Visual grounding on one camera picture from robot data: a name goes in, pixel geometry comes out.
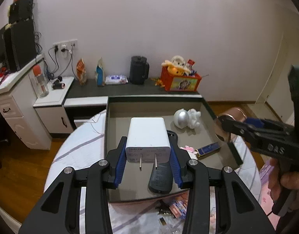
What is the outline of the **right hand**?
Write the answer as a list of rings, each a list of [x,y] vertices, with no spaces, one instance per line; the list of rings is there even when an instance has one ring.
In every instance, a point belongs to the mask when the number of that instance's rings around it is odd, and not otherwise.
[[[269,175],[268,188],[270,189],[270,196],[275,202],[281,193],[282,188],[289,190],[296,190],[296,199],[292,203],[292,210],[299,208],[299,172],[288,172],[286,174],[279,174],[280,168],[276,159],[270,159],[270,165],[273,166],[273,170]]]

